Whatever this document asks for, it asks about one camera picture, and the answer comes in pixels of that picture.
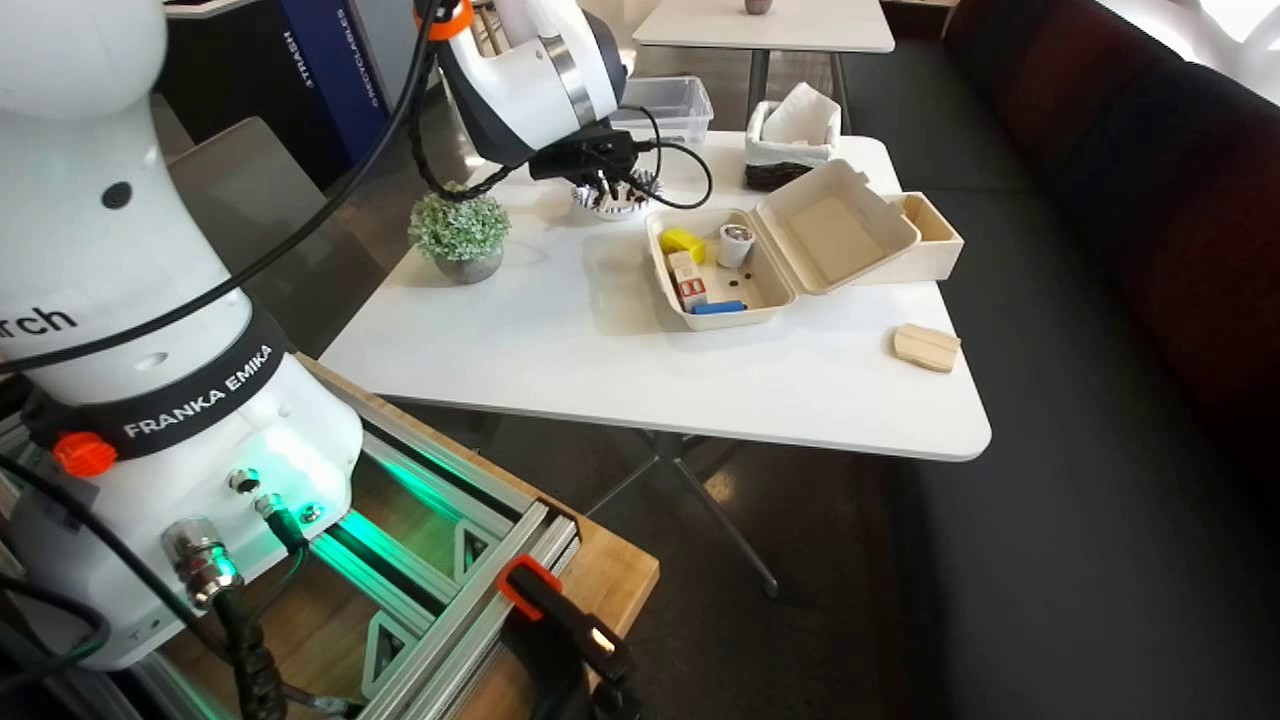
cardboard box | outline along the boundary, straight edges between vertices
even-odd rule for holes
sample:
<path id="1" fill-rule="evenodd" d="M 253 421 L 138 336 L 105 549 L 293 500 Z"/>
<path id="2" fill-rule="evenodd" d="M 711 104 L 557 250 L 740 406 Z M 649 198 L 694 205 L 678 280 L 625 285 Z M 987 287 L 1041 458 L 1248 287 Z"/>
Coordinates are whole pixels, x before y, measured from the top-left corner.
<path id="1" fill-rule="evenodd" d="M 668 258 L 659 230 L 668 224 L 694 228 L 707 242 L 724 224 L 743 224 L 758 247 L 740 273 L 705 265 L 705 285 L 711 301 L 743 301 L 740 310 L 689 310 L 668 280 Z M 649 254 L 668 308 L 689 329 L 740 329 L 764 325 L 783 310 L 796 297 L 820 297 L 863 273 L 911 250 L 922 230 L 904 213 L 882 198 L 863 177 L 844 165 L 820 165 L 816 173 L 794 179 L 789 186 L 759 196 L 751 206 L 705 206 L 679 214 L 655 214 L 649 224 Z"/>
<path id="2" fill-rule="evenodd" d="M 868 285 L 936 285 L 959 265 L 963 237 L 944 221 L 944 213 L 925 193 L 885 196 L 911 228 L 915 242 L 868 269 Z"/>

green plant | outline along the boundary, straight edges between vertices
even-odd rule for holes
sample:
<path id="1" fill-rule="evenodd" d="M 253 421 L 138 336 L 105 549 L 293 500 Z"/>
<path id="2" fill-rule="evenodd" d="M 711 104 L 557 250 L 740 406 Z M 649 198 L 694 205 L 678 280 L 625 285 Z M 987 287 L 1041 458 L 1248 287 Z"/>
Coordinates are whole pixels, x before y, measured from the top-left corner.
<path id="1" fill-rule="evenodd" d="M 506 230 L 507 206 L 488 196 L 459 205 L 445 196 L 426 196 L 412 205 L 410 214 L 410 238 L 454 265 L 496 254 Z"/>

cable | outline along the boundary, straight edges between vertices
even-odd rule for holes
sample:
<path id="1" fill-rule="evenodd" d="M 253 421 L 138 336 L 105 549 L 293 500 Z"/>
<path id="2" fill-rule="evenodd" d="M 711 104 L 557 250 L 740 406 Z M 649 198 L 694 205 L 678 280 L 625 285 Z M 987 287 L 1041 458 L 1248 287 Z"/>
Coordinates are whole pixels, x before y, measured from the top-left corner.
<path id="1" fill-rule="evenodd" d="M 707 179 L 707 186 L 705 186 L 705 196 L 700 196 L 700 198 L 679 205 L 679 198 L 668 198 L 668 196 L 659 196 L 659 193 L 644 186 L 636 177 L 625 177 L 625 183 L 632 183 L 642 196 L 649 196 L 649 198 L 655 198 L 655 205 L 668 205 L 668 206 L 684 206 L 684 213 L 705 206 L 705 205 L 711 198 L 711 193 L 717 193 L 717 177 L 711 177 L 711 166 L 707 166 L 707 158 L 705 158 L 705 154 L 698 154 L 698 152 L 694 152 L 694 146 L 684 146 L 684 143 L 668 143 L 668 140 L 659 140 L 659 143 L 642 143 L 642 146 L 671 146 L 671 152 L 679 152 L 679 154 L 694 154 L 694 158 L 698 158 L 698 166 L 700 166 L 700 173 L 705 173 L 705 179 Z"/>
<path id="2" fill-rule="evenodd" d="M 195 316 L 199 308 L 225 301 L 227 290 L 245 287 L 248 280 L 258 280 L 259 273 L 268 273 L 272 265 L 281 265 L 293 247 L 299 247 L 340 205 L 353 198 L 353 193 L 369 179 L 369 173 L 385 158 L 385 152 L 394 146 L 398 132 L 403 128 L 410 111 L 417 109 L 412 97 L 426 80 L 426 68 L 432 59 L 432 49 L 426 38 L 426 30 L 417 37 L 417 49 L 412 49 L 412 63 L 410 63 L 410 80 L 402 86 L 402 101 L 398 101 L 398 111 L 389 120 L 389 132 L 377 140 L 377 146 L 365 154 L 365 165 L 356 173 L 349 173 L 333 196 L 299 224 L 293 228 L 281 242 L 272 242 L 266 254 L 258 254 L 253 265 L 245 265 L 241 273 L 232 273 L 227 280 L 214 285 L 210 290 L 145 320 L 145 325 L 133 325 L 125 330 L 112 330 L 112 336 L 101 336 L 101 339 L 88 339 L 88 343 L 73 343 L 73 346 L 57 346 L 57 353 L 39 353 L 39 356 L 19 356 L 19 360 L 6 360 L 0 363 L 0 375 L 6 373 L 30 373 L 30 369 L 47 369 L 47 363 L 68 363 L 68 360 L 79 360 L 79 356 L 98 356 L 98 353 L 107 353 L 107 346 L 121 346 L 121 343 L 133 343 L 142 336 L 154 336 L 176 320 L 187 320 Z"/>
<path id="3" fill-rule="evenodd" d="M 214 600 L 214 611 L 227 630 L 241 717 L 245 720 L 283 720 L 289 717 L 289 690 L 283 690 L 275 654 L 268 652 L 266 624 L 245 605 L 245 583 L 237 579 L 237 586 L 225 586 Z"/>
<path id="4" fill-rule="evenodd" d="M 195 624 L 195 611 L 92 512 L 83 509 L 68 488 L 61 488 L 57 478 L 0 455 L 0 468 L 19 474 L 33 493 L 47 494 L 54 504 L 61 504 L 78 523 L 83 523 L 101 543 L 107 543 L 121 563 L 147 583 L 147 592 L 156 592 L 156 600 L 214 652 L 214 654 L 227 654 L 227 648 L 210 635 Z"/>
<path id="5" fill-rule="evenodd" d="M 35 605 L 61 607 L 61 611 L 78 614 L 79 624 L 88 624 L 88 635 L 78 648 L 68 648 L 64 654 L 57 654 L 54 662 L 6 674 L 0 678 L 0 694 L 19 690 L 19 689 L 30 689 L 30 685 L 35 685 L 44 674 L 68 672 L 68 667 L 83 662 L 92 652 L 101 652 L 112 639 L 112 624 L 88 605 L 78 605 L 68 597 L 57 597 L 57 592 L 35 586 L 35 583 L 18 579 L 18 577 L 0 577 L 0 586 L 18 592 L 18 597 L 30 597 Z"/>
<path id="6" fill-rule="evenodd" d="M 664 128 L 655 123 L 654 109 L 644 109 L 644 104 L 622 104 L 622 111 L 636 111 L 636 116 L 649 120 L 654 143 L 655 143 L 655 152 L 654 152 L 654 177 L 659 179 L 659 177 L 664 177 L 664 146 L 659 146 Z"/>

white table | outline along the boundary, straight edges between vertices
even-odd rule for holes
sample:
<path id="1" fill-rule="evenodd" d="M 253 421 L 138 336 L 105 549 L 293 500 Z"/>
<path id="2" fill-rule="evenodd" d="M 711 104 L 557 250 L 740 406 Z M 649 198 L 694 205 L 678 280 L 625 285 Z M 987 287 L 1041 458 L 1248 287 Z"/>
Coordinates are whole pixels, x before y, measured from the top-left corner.
<path id="1" fill-rule="evenodd" d="M 717 205 L 750 205 L 740 143 L 740 132 L 705 140 Z M 871 186 L 902 186 L 885 143 L 844 136 L 842 154 Z M 698 196 L 679 154 L 668 173 L 668 196 Z M 398 401 L 611 428 L 956 462 L 991 441 L 963 360 L 936 375 L 885 346 L 895 325 L 953 329 L 936 285 L 848 285 L 772 325 L 684 330 L 659 305 L 644 214 L 576 224 L 565 183 L 515 179 L 501 198 L 512 237 L 492 280 L 458 287 L 410 250 L 323 363 Z"/>
<path id="2" fill-rule="evenodd" d="M 882 0 L 772 0 L 768 16 L 750 16 L 743 0 L 659 0 L 636 43 L 751 51 L 750 111 L 764 101 L 768 51 L 828 51 L 835 101 L 848 101 L 844 56 L 895 49 Z"/>

window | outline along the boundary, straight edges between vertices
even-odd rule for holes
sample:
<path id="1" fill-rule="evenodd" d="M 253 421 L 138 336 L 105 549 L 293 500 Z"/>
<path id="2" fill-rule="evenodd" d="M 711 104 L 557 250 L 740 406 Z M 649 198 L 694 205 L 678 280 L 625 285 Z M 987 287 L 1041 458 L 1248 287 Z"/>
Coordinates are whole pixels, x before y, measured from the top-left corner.
<path id="1" fill-rule="evenodd" d="M 1280 11 L 1280 0 L 1202 0 L 1204 16 L 1243 43 L 1270 16 Z"/>

